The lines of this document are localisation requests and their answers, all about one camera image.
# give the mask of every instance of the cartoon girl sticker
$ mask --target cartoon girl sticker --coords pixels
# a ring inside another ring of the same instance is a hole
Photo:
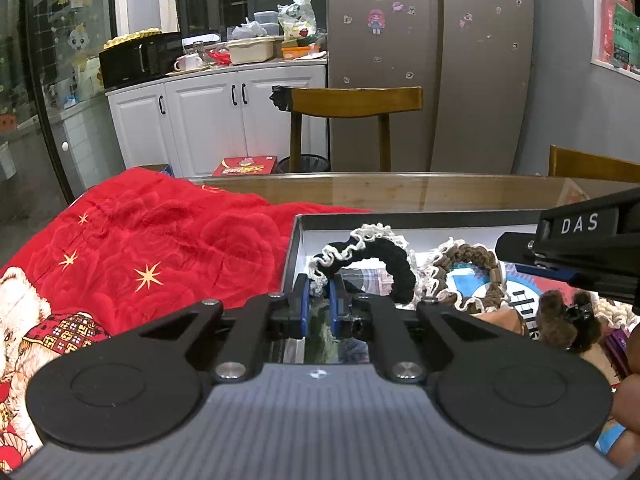
[[[385,13],[380,9],[371,9],[367,24],[374,34],[380,34],[385,28]]]

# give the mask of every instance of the black microwave oven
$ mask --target black microwave oven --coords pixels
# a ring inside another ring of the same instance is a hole
[[[180,32],[165,32],[114,45],[100,53],[106,89],[123,88],[164,77],[184,54]]]

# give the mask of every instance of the glass tabletop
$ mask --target glass tabletop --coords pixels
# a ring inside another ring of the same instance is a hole
[[[255,193],[273,204],[312,202],[375,212],[548,209],[636,184],[545,176],[452,173],[309,173],[192,179]]]

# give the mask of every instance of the white cabinet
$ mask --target white cabinet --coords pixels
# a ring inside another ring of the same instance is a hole
[[[164,86],[184,176],[210,176],[226,156],[247,155],[235,73],[179,79]]]
[[[289,156],[290,114],[276,85],[324,88],[325,66],[241,67],[178,76],[108,94],[127,168],[169,163],[176,176],[209,176],[228,156]],[[303,116],[302,152],[327,156],[326,119]]]
[[[166,163],[182,176],[164,83],[109,95],[109,107],[127,168]]]
[[[250,155],[289,156],[289,112],[281,112],[269,99],[275,85],[324,88],[324,66],[261,68],[238,73],[244,117],[244,136]],[[302,153],[326,156],[326,119],[302,117]]]

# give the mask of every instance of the screw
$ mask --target screw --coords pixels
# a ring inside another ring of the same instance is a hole
[[[239,379],[246,373],[246,367],[242,363],[227,361],[216,366],[216,375],[223,379]]]
[[[406,381],[420,377],[422,374],[422,367],[412,361],[402,361],[400,363],[396,363],[391,371],[398,379]]]

